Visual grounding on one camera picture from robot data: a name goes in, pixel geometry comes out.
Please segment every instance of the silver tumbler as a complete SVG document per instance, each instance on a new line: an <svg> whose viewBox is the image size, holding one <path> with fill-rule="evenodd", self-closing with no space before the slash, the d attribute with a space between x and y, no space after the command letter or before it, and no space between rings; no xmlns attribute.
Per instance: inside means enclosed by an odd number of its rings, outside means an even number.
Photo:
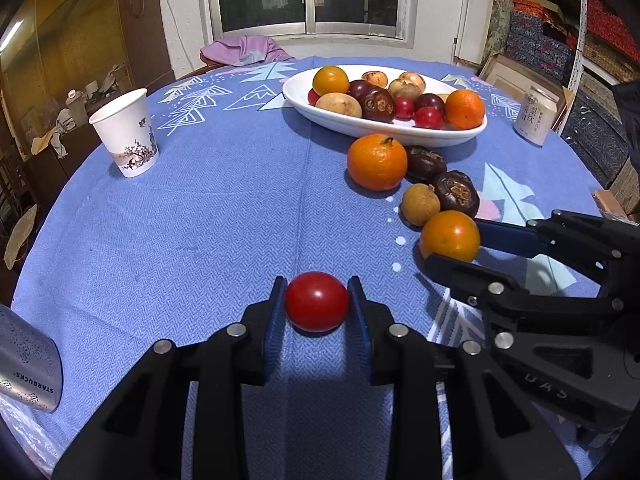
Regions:
<svg viewBox="0 0 640 480"><path fill-rule="evenodd" d="M50 413L62 396L62 362L52 339L0 304L0 392Z"/></svg>

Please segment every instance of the white wall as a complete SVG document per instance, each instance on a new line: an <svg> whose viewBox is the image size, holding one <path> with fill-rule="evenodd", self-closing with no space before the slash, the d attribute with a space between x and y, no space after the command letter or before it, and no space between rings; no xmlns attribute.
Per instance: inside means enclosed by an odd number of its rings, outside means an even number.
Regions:
<svg viewBox="0 0 640 480"><path fill-rule="evenodd" d="M206 0L160 0L162 22L172 68L177 78L202 66L200 48L210 38ZM418 0L412 48L398 48L376 40L303 38L278 40L297 58L306 56L397 56L451 62L463 0Z"/></svg>
<svg viewBox="0 0 640 480"><path fill-rule="evenodd" d="M465 23L459 41L458 57L480 63L484 54L486 35L494 0L469 0Z"/></svg>
<svg viewBox="0 0 640 480"><path fill-rule="evenodd" d="M210 43L201 20L200 0L160 0L162 24L176 78L204 65L200 49Z"/></svg>

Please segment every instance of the potato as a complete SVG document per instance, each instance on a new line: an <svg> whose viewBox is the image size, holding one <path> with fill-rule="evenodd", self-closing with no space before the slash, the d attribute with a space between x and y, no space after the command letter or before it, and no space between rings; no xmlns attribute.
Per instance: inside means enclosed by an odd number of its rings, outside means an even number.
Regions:
<svg viewBox="0 0 640 480"><path fill-rule="evenodd" d="M413 83L420 89L420 94L424 94L424 90L426 88L426 83L420 74L417 72L402 72L398 79L400 81L406 81L407 83Z"/></svg>
<svg viewBox="0 0 640 480"><path fill-rule="evenodd" d="M384 72L379 70L373 70L372 72L365 72L362 74L364 81L369 81L372 85L379 86L380 88L386 88L386 84L389 79Z"/></svg>
<svg viewBox="0 0 640 480"><path fill-rule="evenodd" d="M316 108L322 108L322 110L328 110L350 117L362 117L362 107L360 103L350 95L340 94L338 92L324 94L318 99Z"/></svg>

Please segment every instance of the glass cabinet door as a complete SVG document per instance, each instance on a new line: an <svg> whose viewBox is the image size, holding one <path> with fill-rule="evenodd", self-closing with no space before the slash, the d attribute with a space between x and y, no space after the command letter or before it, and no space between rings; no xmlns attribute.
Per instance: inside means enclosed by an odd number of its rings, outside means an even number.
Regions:
<svg viewBox="0 0 640 480"><path fill-rule="evenodd" d="M110 73L130 88L115 0L25 0L1 41L2 96L27 152L55 126L70 90L93 81L100 89Z"/></svg>

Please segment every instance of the cherry tomato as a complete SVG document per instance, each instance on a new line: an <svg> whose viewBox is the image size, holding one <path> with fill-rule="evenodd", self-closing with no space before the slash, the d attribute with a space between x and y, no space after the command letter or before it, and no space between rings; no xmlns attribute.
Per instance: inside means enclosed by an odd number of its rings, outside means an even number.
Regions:
<svg viewBox="0 0 640 480"><path fill-rule="evenodd" d="M312 88L309 90L309 93L306 95L306 100L309 101L309 104L312 106L316 106L318 99L320 96L316 93L316 91Z"/></svg>
<svg viewBox="0 0 640 480"><path fill-rule="evenodd" d="M471 262L480 248L480 231L467 215L460 211L443 211L432 217L420 233L420 253L431 253Z"/></svg>
<svg viewBox="0 0 640 480"><path fill-rule="evenodd" d="M320 97L331 92L346 94L349 90L349 78L339 66L323 66L316 72L312 86Z"/></svg>
<svg viewBox="0 0 640 480"><path fill-rule="evenodd" d="M408 121L414 114L414 102L407 96L396 97L396 119Z"/></svg>
<svg viewBox="0 0 640 480"><path fill-rule="evenodd" d="M424 106L415 113L415 125L417 128L441 129L444 124L442 114L436 107Z"/></svg>
<svg viewBox="0 0 640 480"><path fill-rule="evenodd" d="M305 332L327 332L344 321L349 295L344 285L324 272L305 272L287 287L286 311L291 322Z"/></svg>

